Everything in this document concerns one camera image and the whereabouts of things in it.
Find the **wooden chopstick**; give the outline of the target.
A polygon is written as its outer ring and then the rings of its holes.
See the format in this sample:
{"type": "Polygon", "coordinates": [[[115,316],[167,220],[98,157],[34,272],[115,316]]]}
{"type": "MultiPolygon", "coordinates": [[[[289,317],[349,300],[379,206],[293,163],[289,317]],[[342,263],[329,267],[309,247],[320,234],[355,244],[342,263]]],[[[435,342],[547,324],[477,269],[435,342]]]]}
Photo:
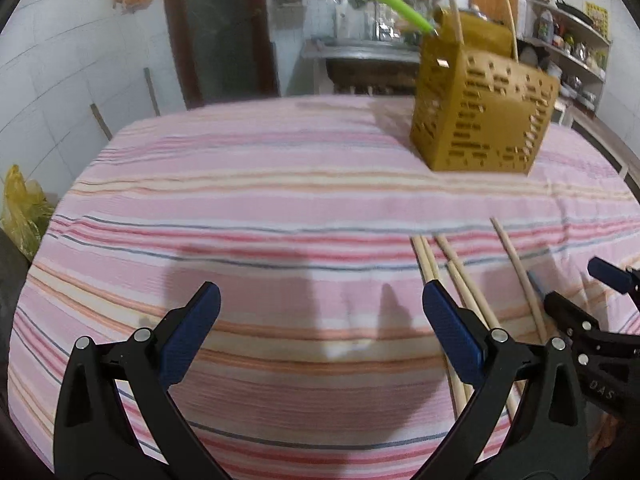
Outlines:
{"type": "MultiPolygon", "coordinates": [[[[411,244],[416,252],[420,272],[425,283],[426,295],[423,297],[423,304],[426,307],[426,316],[430,321],[434,322],[434,333],[439,340],[442,340],[442,336],[446,335],[446,322],[452,320],[452,314],[444,296],[442,296],[442,291],[438,288],[440,285],[439,280],[435,280],[433,274],[431,274],[431,268],[419,236],[411,237],[411,244]]],[[[444,352],[445,361],[449,359],[446,349],[442,349],[442,352],[444,352]]]]}
{"type": "Polygon", "coordinates": [[[520,281],[521,288],[523,289],[525,299],[529,306],[529,311],[532,314],[537,335],[541,342],[545,342],[548,339],[548,333],[546,329],[546,324],[544,324],[544,317],[542,316],[539,299],[536,295],[534,286],[530,281],[528,274],[521,262],[521,258],[518,255],[514,245],[512,244],[510,237],[499,220],[495,217],[490,218],[490,222],[494,227],[500,242],[506,253],[508,254],[512,266],[514,267],[514,271],[518,280],[520,281]]]}
{"type": "Polygon", "coordinates": [[[451,14],[451,19],[452,19],[452,29],[454,30],[454,36],[456,36],[456,41],[458,44],[464,44],[463,29],[462,29],[459,6],[457,3],[457,0],[448,0],[448,1],[449,1],[449,12],[451,14]]]}
{"type": "MultiPolygon", "coordinates": [[[[440,279],[439,267],[438,267],[437,260],[436,260],[434,254],[433,254],[431,245],[430,245],[430,243],[428,242],[428,240],[427,240],[427,238],[425,236],[420,235],[419,238],[420,238],[420,241],[422,242],[422,245],[424,247],[428,264],[430,265],[431,274],[433,274],[433,278],[435,280],[439,280],[440,279]]],[[[471,386],[465,385],[461,381],[460,377],[454,371],[454,368],[452,367],[450,361],[447,361],[447,364],[448,364],[449,373],[450,373],[451,387],[454,388],[454,393],[455,394],[458,394],[459,391],[462,390],[462,396],[463,396],[463,399],[464,399],[463,405],[465,405],[471,399],[471,396],[473,394],[473,389],[472,389],[471,386]]]]}
{"type": "Polygon", "coordinates": [[[486,328],[489,328],[489,325],[484,318],[483,312],[480,310],[480,307],[478,306],[474,296],[472,295],[472,292],[470,291],[468,285],[465,283],[457,267],[454,265],[453,262],[448,261],[447,269],[451,276],[452,281],[454,282],[454,286],[456,286],[456,289],[463,302],[463,305],[468,310],[471,310],[480,319],[480,322],[482,322],[486,328]]]}
{"type": "MultiPolygon", "coordinates": [[[[488,301],[485,298],[485,295],[480,291],[480,288],[475,284],[472,278],[469,276],[469,273],[466,272],[464,264],[461,259],[458,257],[457,253],[454,251],[454,248],[451,247],[446,237],[443,235],[436,235],[435,240],[437,245],[440,247],[444,255],[447,257],[447,262],[451,261],[457,267],[458,271],[462,275],[465,283],[468,285],[472,295],[474,296],[480,310],[484,314],[484,318],[489,325],[489,329],[493,330],[494,328],[501,328],[502,325],[499,323],[498,318],[496,317],[494,311],[489,307],[488,301]]],[[[452,396],[454,397],[454,414],[460,416],[465,405],[463,405],[464,399],[462,396],[462,390],[459,391],[458,394],[454,393],[454,388],[451,387],[451,379],[449,368],[447,364],[447,373],[449,379],[449,385],[451,389],[452,396]]]]}

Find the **blue handle metal spoon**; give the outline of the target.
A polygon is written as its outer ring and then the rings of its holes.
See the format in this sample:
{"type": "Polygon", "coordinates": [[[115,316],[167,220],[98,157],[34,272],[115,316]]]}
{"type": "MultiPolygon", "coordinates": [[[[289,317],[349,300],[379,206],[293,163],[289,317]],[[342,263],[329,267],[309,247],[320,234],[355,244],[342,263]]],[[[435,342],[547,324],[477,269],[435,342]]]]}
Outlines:
{"type": "Polygon", "coordinates": [[[548,290],[544,287],[544,284],[541,283],[540,279],[537,278],[536,274],[532,271],[528,271],[527,276],[538,297],[544,300],[544,297],[548,294],[548,290]]]}

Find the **yellow perforated utensil holder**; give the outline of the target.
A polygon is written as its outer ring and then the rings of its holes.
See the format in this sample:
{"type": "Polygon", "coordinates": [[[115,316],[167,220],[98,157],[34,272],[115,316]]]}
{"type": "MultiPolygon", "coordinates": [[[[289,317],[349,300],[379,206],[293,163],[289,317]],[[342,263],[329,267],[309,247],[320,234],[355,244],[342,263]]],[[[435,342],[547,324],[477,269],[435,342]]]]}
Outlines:
{"type": "Polygon", "coordinates": [[[413,146],[433,171],[528,174],[559,79],[514,58],[510,28],[448,9],[436,23],[422,40],[413,146]]]}

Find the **yellow plastic bag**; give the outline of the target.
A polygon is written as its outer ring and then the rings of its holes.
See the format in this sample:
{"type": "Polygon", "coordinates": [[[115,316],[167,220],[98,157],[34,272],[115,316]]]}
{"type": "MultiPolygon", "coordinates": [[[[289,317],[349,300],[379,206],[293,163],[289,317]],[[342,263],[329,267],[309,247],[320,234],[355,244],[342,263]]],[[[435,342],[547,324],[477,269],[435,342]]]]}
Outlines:
{"type": "Polygon", "coordinates": [[[28,261],[34,260],[53,213],[40,184],[12,165],[4,178],[1,227],[28,261]]]}

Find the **pink striped tablecloth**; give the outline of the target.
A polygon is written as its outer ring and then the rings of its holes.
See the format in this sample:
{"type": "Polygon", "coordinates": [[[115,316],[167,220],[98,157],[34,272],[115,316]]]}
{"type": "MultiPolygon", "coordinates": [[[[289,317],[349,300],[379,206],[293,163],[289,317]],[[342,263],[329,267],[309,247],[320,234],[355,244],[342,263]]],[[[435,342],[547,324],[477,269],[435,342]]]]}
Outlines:
{"type": "Polygon", "coordinates": [[[517,340],[538,335],[500,232],[607,330],[638,330],[587,273],[595,256],[639,262],[638,202],[591,145],[552,126],[529,174],[434,172],[412,110],[312,96],[120,130],[58,204],[17,301],[9,411],[40,462],[74,342],[123,340],[213,282],[219,318],[171,395],[232,477],[411,477],[456,417],[416,235],[446,237],[517,340]]]}

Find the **steel cooking pot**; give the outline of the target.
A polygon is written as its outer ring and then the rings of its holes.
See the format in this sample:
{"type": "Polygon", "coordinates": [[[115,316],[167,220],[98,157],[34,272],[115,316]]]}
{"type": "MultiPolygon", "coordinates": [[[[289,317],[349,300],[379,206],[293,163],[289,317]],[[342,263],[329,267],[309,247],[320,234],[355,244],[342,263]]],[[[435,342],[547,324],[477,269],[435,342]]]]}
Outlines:
{"type": "Polygon", "coordinates": [[[460,8],[459,11],[465,14],[473,15],[480,20],[491,22],[491,18],[488,18],[488,16],[483,13],[476,4],[472,4],[472,6],[470,6],[469,8],[460,8]]]}

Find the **steel sink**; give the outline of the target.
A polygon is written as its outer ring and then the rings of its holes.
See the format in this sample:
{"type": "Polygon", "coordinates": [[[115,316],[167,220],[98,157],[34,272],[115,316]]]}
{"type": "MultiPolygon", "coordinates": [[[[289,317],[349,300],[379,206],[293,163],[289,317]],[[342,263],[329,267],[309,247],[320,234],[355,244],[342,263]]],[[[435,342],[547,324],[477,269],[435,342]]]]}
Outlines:
{"type": "Polygon", "coordinates": [[[312,38],[300,56],[312,64],[317,94],[412,96],[416,91],[420,52],[410,44],[312,38]]]}

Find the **dark wooden glass door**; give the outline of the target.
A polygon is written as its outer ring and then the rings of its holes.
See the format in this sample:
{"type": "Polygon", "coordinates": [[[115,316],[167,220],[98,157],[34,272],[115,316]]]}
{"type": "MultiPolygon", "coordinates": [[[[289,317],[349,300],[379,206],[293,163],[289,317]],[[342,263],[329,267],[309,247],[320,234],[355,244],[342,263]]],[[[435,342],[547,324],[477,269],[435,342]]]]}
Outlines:
{"type": "Polygon", "coordinates": [[[186,108],[279,94],[267,0],[164,0],[186,108]]]}

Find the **corner wall shelf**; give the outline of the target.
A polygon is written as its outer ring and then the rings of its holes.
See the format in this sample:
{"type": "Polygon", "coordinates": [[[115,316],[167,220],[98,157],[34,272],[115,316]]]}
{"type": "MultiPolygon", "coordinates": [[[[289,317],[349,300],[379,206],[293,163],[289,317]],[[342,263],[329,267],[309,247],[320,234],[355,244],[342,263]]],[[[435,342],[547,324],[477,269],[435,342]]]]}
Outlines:
{"type": "Polygon", "coordinates": [[[597,111],[611,41],[585,12],[564,0],[524,0],[518,39],[537,51],[544,70],[559,73],[567,99],[590,113],[597,111]]]}

